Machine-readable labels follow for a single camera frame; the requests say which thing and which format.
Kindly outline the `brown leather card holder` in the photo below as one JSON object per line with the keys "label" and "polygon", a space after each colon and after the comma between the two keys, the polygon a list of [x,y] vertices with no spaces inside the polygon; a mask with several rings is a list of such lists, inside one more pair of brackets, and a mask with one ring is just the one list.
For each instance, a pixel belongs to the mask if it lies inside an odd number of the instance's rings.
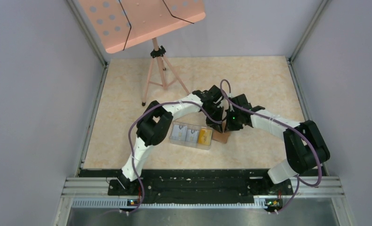
{"label": "brown leather card holder", "polygon": [[230,131],[225,131],[226,122],[223,122],[221,126],[214,125],[213,127],[212,140],[226,144],[229,137],[231,136]]}

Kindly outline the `clear plastic card box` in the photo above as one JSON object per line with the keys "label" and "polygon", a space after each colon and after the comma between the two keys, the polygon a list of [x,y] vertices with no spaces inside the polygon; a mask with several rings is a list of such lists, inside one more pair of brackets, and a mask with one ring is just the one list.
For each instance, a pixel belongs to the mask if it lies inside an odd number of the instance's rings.
{"label": "clear plastic card box", "polygon": [[168,135],[171,144],[210,150],[213,130],[209,127],[174,121]]}

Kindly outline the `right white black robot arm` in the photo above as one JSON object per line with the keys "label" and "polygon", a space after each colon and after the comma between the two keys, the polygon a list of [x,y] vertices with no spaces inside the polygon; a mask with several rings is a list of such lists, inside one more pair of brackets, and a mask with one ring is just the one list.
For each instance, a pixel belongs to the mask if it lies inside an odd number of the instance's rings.
{"label": "right white black robot arm", "polygon": [[268,194],[275,194],[281,182],[317,167],[330,159],[328,147],[315,122],[297,122],[273,114],[262,106],[252,107],[244,94],[227,98],[226,130],[236,131],[245,125],[261,129],[283,140],[286,158],[268,170],[262,188]]}

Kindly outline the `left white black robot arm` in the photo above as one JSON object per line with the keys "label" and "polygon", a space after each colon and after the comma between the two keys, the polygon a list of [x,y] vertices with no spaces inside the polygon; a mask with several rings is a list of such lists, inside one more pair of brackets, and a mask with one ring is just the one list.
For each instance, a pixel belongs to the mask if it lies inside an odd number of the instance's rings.
{"label": "left white black robot arm", "polygon": [[136,180],[142,173],[144,163],[152,149],[166,138],[174,120],[191,113],[203,112],[206,116],[206,125],[222,133],[223,100],[220,89],[213,85],[209,90],[195,90],[176,101],[165,103],[152,101],[143,115],[132,124],[133,127],[137,127],[136,139],[118,177],[120,190],[128,195],[136,191]]}

